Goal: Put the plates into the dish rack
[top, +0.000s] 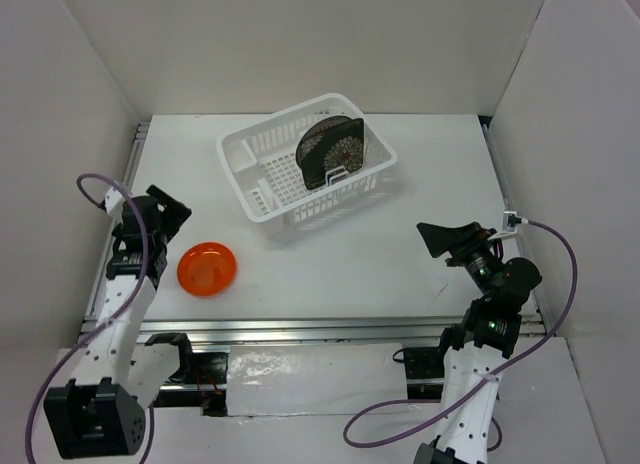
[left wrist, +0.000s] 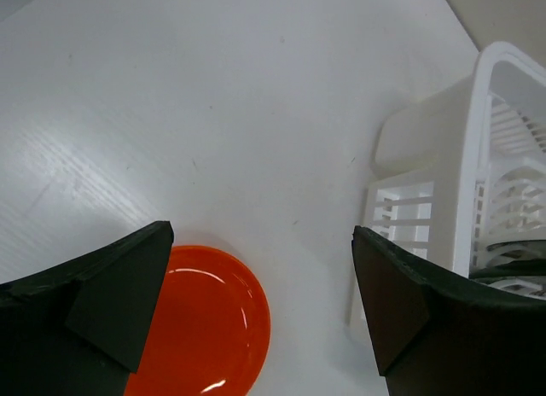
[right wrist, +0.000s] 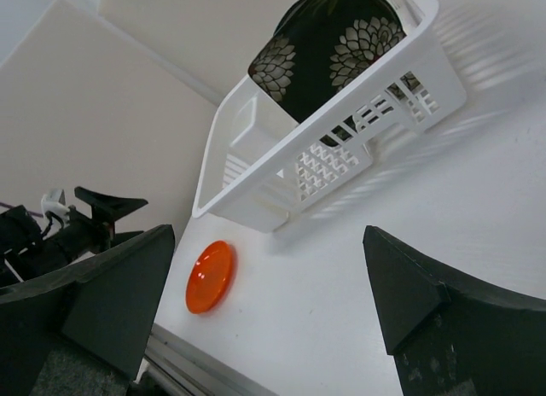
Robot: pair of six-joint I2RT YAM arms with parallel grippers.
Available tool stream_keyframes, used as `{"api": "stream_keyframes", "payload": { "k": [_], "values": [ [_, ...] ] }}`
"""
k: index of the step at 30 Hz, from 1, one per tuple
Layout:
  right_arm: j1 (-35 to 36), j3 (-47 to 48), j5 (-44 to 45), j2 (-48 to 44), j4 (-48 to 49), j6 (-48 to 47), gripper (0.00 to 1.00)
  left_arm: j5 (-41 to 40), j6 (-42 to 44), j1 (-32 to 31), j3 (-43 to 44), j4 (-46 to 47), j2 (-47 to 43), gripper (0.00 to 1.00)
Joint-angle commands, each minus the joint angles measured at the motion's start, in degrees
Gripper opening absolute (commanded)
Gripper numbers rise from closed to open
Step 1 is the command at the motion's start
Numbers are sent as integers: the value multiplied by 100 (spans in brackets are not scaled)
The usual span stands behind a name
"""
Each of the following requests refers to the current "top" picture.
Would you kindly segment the black square floral plate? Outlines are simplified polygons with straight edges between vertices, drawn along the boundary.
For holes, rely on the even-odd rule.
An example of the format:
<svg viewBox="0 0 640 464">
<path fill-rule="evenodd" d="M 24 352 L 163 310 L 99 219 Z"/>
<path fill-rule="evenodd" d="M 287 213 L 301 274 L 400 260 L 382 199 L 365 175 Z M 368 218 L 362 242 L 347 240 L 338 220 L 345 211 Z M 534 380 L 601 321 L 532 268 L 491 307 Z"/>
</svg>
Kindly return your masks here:
<svg viewBox="0 0 640 464">
<path fill-rule="evenodd" d="M 304 186 L 312 191 L 328 181 L 328 175 L 340 171 L 354 173 L 364 165 L 365 122 L 363 118 L 300 139 L 295 159 L 301 170 Z"/>
</svg>

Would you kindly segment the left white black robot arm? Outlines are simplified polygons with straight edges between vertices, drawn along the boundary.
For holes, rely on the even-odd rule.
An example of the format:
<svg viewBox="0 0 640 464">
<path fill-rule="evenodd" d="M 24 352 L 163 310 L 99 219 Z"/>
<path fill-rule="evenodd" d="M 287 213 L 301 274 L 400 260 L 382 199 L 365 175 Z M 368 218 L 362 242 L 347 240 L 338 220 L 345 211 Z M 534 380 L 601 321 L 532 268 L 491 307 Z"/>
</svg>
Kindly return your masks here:
<svg viewBox="0 0 640 464">
<path fill-rule="evenodd" d="M 49 386 L 44 413 L 65 460 L 136 454 L 151 429 L 151 405 L 167 382 L 196 370 L 184 333 L 152 335 L 136 347 L 145 314 L 167 268 L 167 247 L 191 211 L 160 188 L 130 197 L 119 186 L 101 208 L 116 225 L 95 329 L 77 345 L 82 356 L 62 386 Z"/>
</svg>

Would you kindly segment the orange round plate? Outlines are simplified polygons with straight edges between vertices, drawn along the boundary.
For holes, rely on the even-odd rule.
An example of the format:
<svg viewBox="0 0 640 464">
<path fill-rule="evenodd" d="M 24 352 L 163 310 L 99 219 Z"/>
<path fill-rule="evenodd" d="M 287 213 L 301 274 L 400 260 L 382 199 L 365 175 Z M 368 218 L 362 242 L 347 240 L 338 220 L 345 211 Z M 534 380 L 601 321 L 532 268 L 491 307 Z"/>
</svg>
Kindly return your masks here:
<svg viewBox="0 0 640 464">
<path fill-rule="evenodd" d="M 218 242 L 203 242 L 188 249 L 180 258 L 176 275 L 188 294 L 209 298 L 226 291 L 237 274 L 233 252 Z"/>
</svg>

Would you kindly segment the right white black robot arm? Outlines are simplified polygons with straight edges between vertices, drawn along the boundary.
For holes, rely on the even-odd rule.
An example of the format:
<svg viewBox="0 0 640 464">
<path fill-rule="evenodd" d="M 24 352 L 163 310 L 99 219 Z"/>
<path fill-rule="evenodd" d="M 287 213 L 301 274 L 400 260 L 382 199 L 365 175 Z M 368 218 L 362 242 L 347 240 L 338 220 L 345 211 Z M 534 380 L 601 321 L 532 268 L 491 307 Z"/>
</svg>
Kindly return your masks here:
<svg viewBox="0 0 640 464">
<path fill-rule="evenodd" d="M 430 255 L 446 255 L 446 265 L 462 267 L 481 296 L 462 322 L 445 329 L 435 352 L 444 373 L 441 407 L 448 412 L 434 425 L 435 437 L 419 446 L 416 463 L 485 463 L 493 410 L 502 377 L 519 338 L 521 308 L 542 276 L 531 261 L 504 261 L 496 231 L 473 222 L 461 227 L 419 223 Z"/>
</svg>

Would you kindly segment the white round sunburst plate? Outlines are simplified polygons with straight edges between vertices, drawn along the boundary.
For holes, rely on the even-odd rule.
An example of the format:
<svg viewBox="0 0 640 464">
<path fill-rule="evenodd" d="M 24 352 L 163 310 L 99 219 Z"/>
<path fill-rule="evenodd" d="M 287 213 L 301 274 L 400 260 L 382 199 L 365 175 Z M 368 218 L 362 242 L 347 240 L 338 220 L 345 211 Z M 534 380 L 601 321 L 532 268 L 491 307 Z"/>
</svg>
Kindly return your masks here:
<svg viewBox="0 0 640 464">
<path fill-rule="evenodd" d="M 314 135 L 314 134 L 317 134 L 317 133 L 321 133 L 321 132 L 325 131 L 326 129 L 330 129 L 332 127 L 344 124 L 344 123 L 349 122 L 349 121 L 351 121 L 351 118 L 349 118 L 349 117 L 347 117 L 345 115 L 330 116 L 330 117 L 327 117 L 326 119 L 323 119 L 323 120 L 319 121 L 318 123 L 314 124 L 308 130 L 308 133 L 310 133 L 311 135 Z"/>
</svg>

